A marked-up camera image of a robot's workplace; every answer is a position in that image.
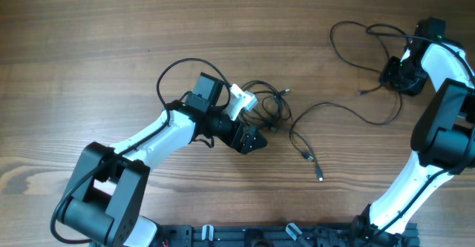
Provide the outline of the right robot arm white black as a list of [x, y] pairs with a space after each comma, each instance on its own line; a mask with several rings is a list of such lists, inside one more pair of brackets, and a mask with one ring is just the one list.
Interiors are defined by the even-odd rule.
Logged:
[[388, 190], [356, 217], [353, 237], [363, 246], [403, 246], [408, 221], [444, 183], [474, 167], [474, 71], [463, 46], [445, 38], [445, 22], [419, 21], [400, 59], [388, 63], [385, 76], [396, 82], [411, 77], [411, 95], [431, 81], [434, 97], [416, 123], [406, 166]]

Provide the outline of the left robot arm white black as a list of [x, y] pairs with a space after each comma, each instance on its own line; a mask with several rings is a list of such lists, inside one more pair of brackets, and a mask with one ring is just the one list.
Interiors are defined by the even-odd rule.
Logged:
[[84, 235], [90, 246], [169, 246], [171, 234], [140, 216], [151, 171], [192, 142], [212, 148], [216, 139], [241, 154], [267, 145], [260, 131], [238, 119], [256, 98], [238, 86], [229, 88], [229, 102], [218, 107], [225, 82], [200, 74], [194, 90], [165, 105], [160, 117], [127, 140], [105, 146], [87, 145], [79, 156], [50, 230], [61, 223]]

